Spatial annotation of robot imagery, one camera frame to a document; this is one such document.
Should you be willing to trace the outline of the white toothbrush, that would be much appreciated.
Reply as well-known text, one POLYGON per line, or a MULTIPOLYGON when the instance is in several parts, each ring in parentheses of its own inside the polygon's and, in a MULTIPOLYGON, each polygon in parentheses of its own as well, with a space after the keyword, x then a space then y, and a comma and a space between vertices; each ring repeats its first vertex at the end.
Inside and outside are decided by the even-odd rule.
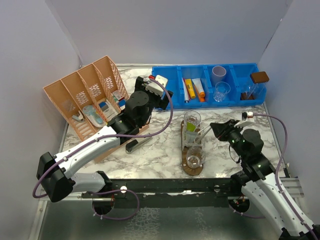
POLYGON ((200 144, 202 142, 202 139, 211 131, 211 126, 207 126, 204 129, 200 130, 195 137, 193 143, 194 144, 200 144))

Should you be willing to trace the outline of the lime green toothpaste tube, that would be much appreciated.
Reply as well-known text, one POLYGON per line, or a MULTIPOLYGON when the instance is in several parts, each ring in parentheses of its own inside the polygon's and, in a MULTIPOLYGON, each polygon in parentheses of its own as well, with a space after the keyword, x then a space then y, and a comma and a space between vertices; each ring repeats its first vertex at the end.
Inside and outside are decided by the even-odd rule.
POLYGON ((197 128, 197 126, 195 125, 195 123, 194 122, 187 122, 186 123, 186 130, 188 131, 188 132, 194 132, 195 130, 196 130, 196 128, 197 128))

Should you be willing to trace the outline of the white tube black cap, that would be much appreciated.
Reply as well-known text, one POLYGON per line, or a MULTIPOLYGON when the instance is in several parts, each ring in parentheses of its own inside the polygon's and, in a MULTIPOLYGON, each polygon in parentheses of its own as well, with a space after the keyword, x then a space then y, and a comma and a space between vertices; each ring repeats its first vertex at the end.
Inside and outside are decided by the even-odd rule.
POLYGON ((195 131, 186 131, 184 134, 184 146, 189 146, 191 144, 193 144, 193 142, 195 141, 196 137, 197 137, 198 133, 195 131))

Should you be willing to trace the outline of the clear jar brown lid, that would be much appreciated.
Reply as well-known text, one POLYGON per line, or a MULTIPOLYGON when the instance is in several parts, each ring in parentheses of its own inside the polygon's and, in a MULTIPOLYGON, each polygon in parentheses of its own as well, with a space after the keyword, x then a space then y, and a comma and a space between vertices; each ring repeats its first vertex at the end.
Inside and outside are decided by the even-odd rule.
POLYGON ((265 89, 269 76, 265 71, 253 72, 247 79, 242 93, 253 94, 254 98, 258 98, 261 92, 265 89))

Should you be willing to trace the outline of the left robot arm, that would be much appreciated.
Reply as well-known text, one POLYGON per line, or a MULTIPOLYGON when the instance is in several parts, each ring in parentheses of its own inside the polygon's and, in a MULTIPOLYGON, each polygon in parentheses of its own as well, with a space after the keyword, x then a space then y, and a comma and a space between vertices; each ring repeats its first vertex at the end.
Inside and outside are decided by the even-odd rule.
POLYGON ((55 155, 44 153, 39 158, 35 185, 43 188, 43 196, 53 203, 78 192, 94 192, 101 198, 106 197, 112 185, 107 175, 102 171, 79 173, 79 169, 128 140, 141 138, 140 129, 149 122, 153 109, 172 108, 173 92, 166 89, 167 83, 168 79, 161 75, 151 75, 148 81, 137 77, 125 108, 106 126, 67 151, 55 155))

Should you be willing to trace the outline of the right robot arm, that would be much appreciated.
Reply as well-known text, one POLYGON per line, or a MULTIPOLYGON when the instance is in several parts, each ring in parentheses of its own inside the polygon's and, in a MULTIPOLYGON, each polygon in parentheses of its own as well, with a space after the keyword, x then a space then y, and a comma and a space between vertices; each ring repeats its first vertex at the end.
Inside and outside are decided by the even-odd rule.
POLYGON ((257 130, 243 129, 241 121, 211 123, 214 136, 229 143, 239 156, 242 170, 231 176, 229 189, 244 194, 272 225, 280 240, 318 240, 320 227, 306 216, 263 155, 264 142, 257 130))

